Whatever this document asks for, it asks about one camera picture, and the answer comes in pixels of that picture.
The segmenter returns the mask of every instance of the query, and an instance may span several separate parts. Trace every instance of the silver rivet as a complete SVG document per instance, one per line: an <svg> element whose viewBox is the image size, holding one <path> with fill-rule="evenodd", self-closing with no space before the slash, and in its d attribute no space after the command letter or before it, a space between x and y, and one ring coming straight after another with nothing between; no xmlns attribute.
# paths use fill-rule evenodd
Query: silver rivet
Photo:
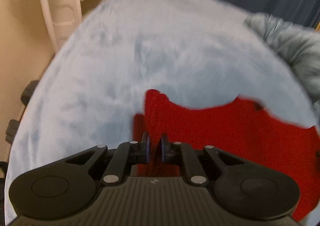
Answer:
<svg viewBox="0 0 320 226"><path fill-rule="evenodd" d="M207 181L207 179L203 176L200 175L195 175L193 177L191 177L191 182L195 183L195 184L202 184L205 183Z"/></svg>
<svg viewBox="0 0 320 226"><path fill-rule="evenodd" d="M110 175L106 175L105 177L103 177L103 180L106 183L115 183L115 182L119 181L119 177L117 177L116 175L110 174Z"/></svg>

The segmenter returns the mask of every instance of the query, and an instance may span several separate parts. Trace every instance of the bed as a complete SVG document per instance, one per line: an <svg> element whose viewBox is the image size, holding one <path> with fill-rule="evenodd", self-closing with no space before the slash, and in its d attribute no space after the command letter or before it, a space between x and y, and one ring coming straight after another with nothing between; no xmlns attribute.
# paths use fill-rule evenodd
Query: bed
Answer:
<svg viewBox="0 0 320 226"><path fill-rule="evenodd" d="M94 145L112 149L130 141L132 118L143 112L150 88L190 108L240 94L282 121L316 125L289 66L244 24L250 15L220 0L100 4L63 45L29 102L10 153L6 224L15 218L8 189L17 176Z"/></svg>

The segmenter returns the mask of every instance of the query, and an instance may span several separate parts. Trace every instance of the red cloth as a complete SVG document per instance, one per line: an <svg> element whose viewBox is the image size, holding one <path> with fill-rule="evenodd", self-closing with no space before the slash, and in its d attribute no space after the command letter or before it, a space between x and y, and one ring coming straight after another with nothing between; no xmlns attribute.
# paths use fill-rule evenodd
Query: red cloth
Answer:
<svg viewBox="0 0 320 226"><path fill-rule="evenodd" d="M292 177L301 191L293 218L301 220L320 198L320 166L316 157L319 136L315 127L303 129L286 124L259 106L252 100L236 98L224 106L191 110L170 102L156 90L147 91L144 122L143 116L136 115L134 138L137 140L145 130L149 133L152 161L140 165L139 174L177 175L175 166L163 166L155 160L163 133L167 133L169 141L185 142L194 149L214 145Z"/></svg>

